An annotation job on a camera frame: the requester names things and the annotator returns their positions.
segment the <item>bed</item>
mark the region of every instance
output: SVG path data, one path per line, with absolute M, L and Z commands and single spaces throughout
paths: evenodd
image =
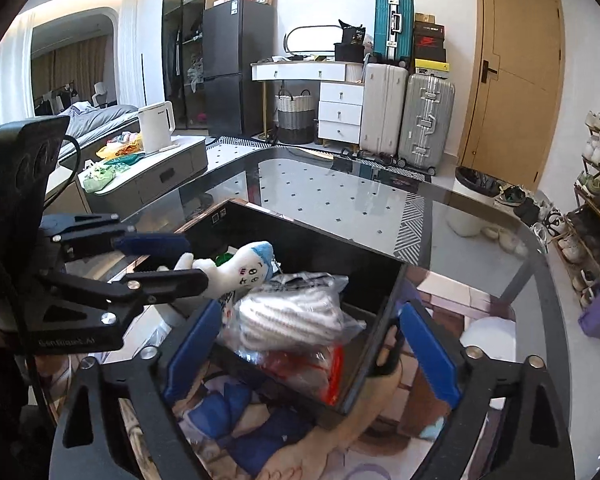
M 122 132 L 138 133 L 139 131 L 138 109 L 131 105 L 115 105 L 71 117 L 66 133 L 76 139 L 80 145 L 82 166 L 89 158 L 98 160 L 96 152 L 109 139 Z M 75 148 L 70 142 L 65 141 L 62 144 L 58 160 L 61 166 L 70 170 L 74 168 Z

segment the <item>white plush doll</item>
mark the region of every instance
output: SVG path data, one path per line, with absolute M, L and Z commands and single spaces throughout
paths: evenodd
M 211 259 L 194 260 L 183 254 L 175 269 L 200 269 L 209 278 L 209 286 L 201 296 L 217 300 L 233 290 L 250 289 L 273 276 L 273 247 L 269 242 L 253 242 L 242 246 L 234 256 L 216 267 Z

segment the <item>refrigerator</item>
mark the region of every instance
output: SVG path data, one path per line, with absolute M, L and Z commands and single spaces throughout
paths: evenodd
M 251 63 L 273 55 L 276 9 L 253 0 L 231 0 L 203 16 L 206 124 L 213 137 L 262 133 L 262 83 Z

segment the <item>electric kettle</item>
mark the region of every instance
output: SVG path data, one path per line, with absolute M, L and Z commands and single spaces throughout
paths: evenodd
M 138 110 L 144 152 L 158 152 L 171 146 L 171 134 L 176 129 L 171 101 L 156 103 Z

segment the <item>white vanity table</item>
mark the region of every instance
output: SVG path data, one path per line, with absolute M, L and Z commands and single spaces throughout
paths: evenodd
M 358 144 L 362 119 L 362 64 L 342 61 L 254 63 L 251 78 L 262 81 L 262 118 L 267 123 L 267 81 L 313 80 L 320 83 L 318 137 Z

